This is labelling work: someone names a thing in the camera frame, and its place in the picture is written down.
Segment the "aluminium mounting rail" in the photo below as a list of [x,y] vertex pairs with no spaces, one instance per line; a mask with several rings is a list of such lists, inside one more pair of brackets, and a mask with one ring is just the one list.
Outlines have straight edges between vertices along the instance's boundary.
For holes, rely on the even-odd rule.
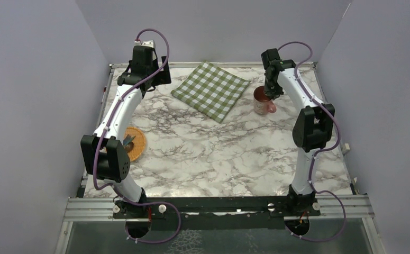
[[246,215],[261,214],[284,217],[287,220],[301,218],[338,219],[373,218],[375,213],[367,195],[318,195],[314,205],[288,211],[280,196],[249,197],[186,197],[150,198],[152,205],[142,215],[129,215],[117,208],[113,198],[71,198],[68,200],[65,222],[153,222],[177,214],[168,204],[174,205],[183,218],[197,215]]

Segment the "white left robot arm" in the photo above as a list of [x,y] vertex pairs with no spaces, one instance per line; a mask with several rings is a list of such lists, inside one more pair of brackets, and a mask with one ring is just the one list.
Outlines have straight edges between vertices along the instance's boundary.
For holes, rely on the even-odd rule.
[[129,121],[144,98],[155,86],[170,84],[167,56],[162,65],[153,41],[137,42],[132,60],[117,79],[113,103],[98,128],[80,141],[85,168],[93,182],[105,182],[127,202],[126,209],[133,217],[141,217],[147,210],[147,197],[142,187],[129,175],[130,159],[124,147]]

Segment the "orange woven plate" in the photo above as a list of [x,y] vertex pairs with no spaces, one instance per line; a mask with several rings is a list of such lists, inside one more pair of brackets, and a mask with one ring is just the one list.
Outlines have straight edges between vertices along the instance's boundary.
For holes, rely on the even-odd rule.
[[126,137],[127,134],[135,136],[133,142],[129,146],[124,146],[130,161],[133,162],[137,160],[144,152],[147,145],[147,140],[142,130],[133,126],[126,128],[124,137]]

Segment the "green white checkered cloth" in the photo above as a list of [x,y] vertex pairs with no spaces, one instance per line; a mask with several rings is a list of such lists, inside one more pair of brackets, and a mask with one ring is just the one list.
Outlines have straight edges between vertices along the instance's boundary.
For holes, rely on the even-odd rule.
[[222,123],[250,81],[223,70],[210,62],[202,62],[171,95]]

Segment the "blue handled utensil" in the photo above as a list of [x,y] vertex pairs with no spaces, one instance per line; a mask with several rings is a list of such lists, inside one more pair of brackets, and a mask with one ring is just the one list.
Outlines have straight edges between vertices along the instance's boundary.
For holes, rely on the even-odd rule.
[[135,136],[127,134],[126,137],[123,139],[122,144],[124,146],[129,146],[133,142],[134,138]]

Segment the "pink ceramic mug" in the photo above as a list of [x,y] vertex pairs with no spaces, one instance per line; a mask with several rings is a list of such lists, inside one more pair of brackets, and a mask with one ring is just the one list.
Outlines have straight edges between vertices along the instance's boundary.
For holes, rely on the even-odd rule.
[[253,92],[253,107],[254,111],[260,115],[276,113],[277,111],[273,100],[265,95],[263,86],[257,87]]

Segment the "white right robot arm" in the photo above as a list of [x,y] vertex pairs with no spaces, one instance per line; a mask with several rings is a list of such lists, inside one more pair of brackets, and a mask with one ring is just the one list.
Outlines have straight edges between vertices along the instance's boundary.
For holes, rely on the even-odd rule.
[[299,215],[315,203],[313,189],[316,154],[325,149],[333,131],[335,108],[324,104],[301,80],[293,60],[281,59],[277,49],[268,49],[261,55],[265,70],[264,96],[273,101],[287,94],[298,112],[292,137],[298,147],[295,176],[289,185],[283,203],[292,215]]

